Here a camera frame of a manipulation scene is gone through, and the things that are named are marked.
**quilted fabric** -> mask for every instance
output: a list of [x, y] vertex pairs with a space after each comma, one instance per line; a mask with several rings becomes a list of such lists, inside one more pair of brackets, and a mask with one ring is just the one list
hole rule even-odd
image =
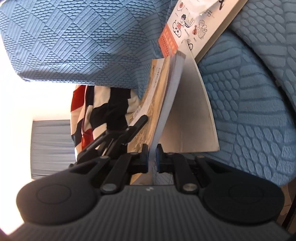
[[7, 0], [0, 31], [26, 81], [131, 88], [142, 96], [176, 0]]
[[277, 185], [295, 178], [294, 122], [256, 55], [225, 31], [198, 67], [220, 144], [219, 152], [204, 155]]
[[230, 28], [263, 60], [296, 110], [296, 0], [248, 0]]

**textured blue fabric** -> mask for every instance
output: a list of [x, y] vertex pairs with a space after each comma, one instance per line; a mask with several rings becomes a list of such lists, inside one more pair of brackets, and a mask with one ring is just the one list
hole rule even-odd
[[7, 0], [0, 31], [27, 81], [131, 88], [142, 96], [176, 0]]
[[296, 110], [296, 0], [248, 0], [230, 28], [263, 60]]
[[198, 64], [220, 151], [206, 156], [283, 185], [296, 176], [296, 129], [273, 78], [225, 31]]

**orange label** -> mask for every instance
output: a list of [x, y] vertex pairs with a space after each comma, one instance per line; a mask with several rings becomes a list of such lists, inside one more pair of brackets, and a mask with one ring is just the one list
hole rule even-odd
[[173, 56], [178, 50], [178, 45], [173, 37], [172, 32], [170, 31], [168, 24], [165, 25], [158, 42], [161, 52], [163, 53], [163, 57], [165, 58], [168, 56]]

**silver bolt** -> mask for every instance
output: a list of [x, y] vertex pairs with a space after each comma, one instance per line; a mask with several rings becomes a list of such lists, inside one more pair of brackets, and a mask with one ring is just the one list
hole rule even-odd
[[197, 185], [194, 183], [186, 183], [183, 186], [183, 190], [186, 192], [193, 192], [197, 189]]
[[102, 187], [102, 189], [106, 192], [113, 192], [116, 188], [117, 186], [113, 183], [107, 183]]

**gray curtain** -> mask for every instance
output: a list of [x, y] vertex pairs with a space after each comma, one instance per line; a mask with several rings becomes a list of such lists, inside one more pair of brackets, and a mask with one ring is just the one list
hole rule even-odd
[[75, 163], [70, 120], [33, 121], [31, 175], [39, 179], [67, 169]]

